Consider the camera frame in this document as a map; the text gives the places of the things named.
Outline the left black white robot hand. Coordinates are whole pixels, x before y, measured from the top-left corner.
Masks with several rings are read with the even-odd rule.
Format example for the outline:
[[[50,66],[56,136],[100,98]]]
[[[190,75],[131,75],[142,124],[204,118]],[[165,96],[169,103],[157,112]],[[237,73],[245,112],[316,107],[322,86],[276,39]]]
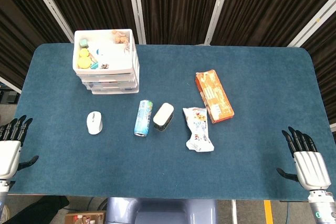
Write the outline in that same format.
[[[35,155],[31,160],[19,162],[20,154],[33,119],[26,115],[14,118],[9,123],[1,125],[1,180],[9,181],[17,171],[34,165],[39,159]]]

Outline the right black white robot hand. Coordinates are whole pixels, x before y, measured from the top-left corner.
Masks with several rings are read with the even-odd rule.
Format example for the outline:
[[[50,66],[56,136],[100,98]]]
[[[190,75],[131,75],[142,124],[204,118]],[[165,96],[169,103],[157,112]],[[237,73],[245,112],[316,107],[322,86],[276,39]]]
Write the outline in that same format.
[[[328,189],[331,179],[324,159],[318,152],[313,139],[308,134],[290,126],[288,131],[282,130],[281,132],[288,144],[297,173],[286,173],[278,167],[278,174],[285,179],[298,182],[308,191]]]

